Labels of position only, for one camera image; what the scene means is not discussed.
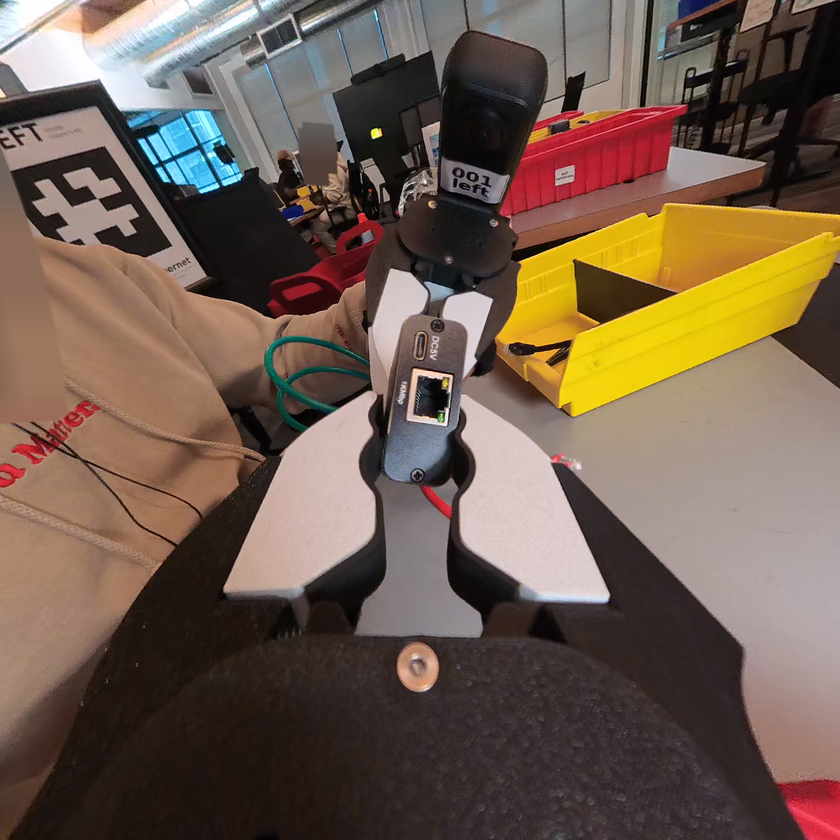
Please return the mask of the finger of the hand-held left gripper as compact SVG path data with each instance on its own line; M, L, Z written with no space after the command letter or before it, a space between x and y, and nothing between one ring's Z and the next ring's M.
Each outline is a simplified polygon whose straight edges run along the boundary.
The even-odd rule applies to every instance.
M477 291L462 292L446 298L440 309L443 320L456 321L467 330L472 344L479 344L487 325L493 300Z
M377 395L390 393L389 381L404 321L424 314L429 298L429 289L412 273L389 269L368 332L371 384Z

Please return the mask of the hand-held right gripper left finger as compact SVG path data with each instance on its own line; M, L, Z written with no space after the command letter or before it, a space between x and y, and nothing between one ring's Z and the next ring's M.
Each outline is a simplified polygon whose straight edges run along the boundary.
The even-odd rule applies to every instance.
M385 572L376 394L363 392L284 451L224 584L230 600L364 600Z

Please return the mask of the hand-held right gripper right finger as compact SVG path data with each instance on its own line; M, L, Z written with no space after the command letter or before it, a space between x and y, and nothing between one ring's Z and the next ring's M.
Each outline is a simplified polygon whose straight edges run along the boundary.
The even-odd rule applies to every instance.
M467 477L454 500L454 547L499 584L500 600L606 604L610 592L551 458L470 396L459 442Z

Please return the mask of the black ethernet adapter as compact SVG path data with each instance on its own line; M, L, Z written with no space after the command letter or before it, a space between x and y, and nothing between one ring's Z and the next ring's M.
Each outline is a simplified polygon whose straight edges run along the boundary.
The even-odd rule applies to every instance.
M404 321L385 391L382 470L390 480L436 487L448 478L467 342L457 321L426 314Z

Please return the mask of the yellow plastic bin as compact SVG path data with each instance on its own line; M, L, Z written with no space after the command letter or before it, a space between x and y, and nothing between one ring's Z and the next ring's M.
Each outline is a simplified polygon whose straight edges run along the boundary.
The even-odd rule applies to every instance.
M577 417L800 321L838 255L839 219L666 204L525 259L499 358ZM576 311L575 259L676 291L598 324Z

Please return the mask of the person's left forearm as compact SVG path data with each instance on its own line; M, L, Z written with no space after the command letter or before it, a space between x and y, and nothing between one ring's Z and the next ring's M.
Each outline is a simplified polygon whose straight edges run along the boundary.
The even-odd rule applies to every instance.
M139 257L125 259L125 274L148 300L134 303L133 326L169 364L190 367L228 406L268 406L278 395L265 367L269 353L283 380L307 368L366 372L368 310L364 281L328 309L270 318L242 304L180 287L163 269Z

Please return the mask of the clear plastic bag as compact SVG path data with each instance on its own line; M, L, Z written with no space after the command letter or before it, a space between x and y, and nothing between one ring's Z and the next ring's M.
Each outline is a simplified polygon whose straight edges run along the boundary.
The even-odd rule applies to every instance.
M411 173L404 181L395 215L401 218L412 203L424 196L435 195L437 189L438 169L436 167L422 168Z

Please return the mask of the long red ribbed bin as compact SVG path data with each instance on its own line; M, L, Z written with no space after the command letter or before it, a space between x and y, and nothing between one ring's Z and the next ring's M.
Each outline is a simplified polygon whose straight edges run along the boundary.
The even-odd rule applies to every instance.
M629 109L529 144L501 215L511 217L663 171L675 124L687 109L685 103Z

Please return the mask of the black bin divider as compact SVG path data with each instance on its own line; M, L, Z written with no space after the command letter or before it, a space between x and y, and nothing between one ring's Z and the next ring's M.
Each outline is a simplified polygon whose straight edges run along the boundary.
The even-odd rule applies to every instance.
M575 259L576 311L598 324L620 319L677 292Z

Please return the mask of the black television screen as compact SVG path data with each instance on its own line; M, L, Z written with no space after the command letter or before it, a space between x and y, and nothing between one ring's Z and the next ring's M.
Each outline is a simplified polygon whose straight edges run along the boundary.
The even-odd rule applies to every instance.
M409 155L424 145L423 129L441 119L434 53L371 66L332 98L356 163L373 160L380 149Z

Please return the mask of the yellow ribbed bin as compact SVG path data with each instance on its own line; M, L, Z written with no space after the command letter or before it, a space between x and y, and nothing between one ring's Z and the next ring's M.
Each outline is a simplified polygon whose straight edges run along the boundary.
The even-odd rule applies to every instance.
M528 144L535 144L556 135L567 133L586 125L624 113L625 109L595 110L591 112L566 111L538 121L531 131Z

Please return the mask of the person's beige hoodie torso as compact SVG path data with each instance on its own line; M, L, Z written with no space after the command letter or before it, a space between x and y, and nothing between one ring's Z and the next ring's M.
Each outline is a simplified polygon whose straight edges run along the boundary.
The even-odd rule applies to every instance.
M249 472L229 407L133 326L148 300L107 246L37 238L64 395L2 423L2 837L67 737L152 573Z

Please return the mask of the small air vent grille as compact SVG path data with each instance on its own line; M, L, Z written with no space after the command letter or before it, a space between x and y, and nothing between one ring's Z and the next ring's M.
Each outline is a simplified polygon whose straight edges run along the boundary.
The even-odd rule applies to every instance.
M261 52L266 58L277 56L303 43L301 28L294 14L279 18L256 33Z

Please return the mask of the red plastic bin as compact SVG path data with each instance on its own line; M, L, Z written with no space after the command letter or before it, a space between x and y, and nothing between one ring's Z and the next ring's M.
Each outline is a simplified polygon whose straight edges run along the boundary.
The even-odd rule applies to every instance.
M806 839L839 839L839 782L808 780L777 784Z

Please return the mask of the silver air duct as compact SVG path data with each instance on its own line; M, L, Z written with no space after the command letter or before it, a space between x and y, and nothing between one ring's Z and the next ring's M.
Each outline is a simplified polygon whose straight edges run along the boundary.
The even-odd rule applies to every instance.
M92 63L105 72L134 67L152 89L284 24L297 46L377 5L376 1L142 2L84 35Z

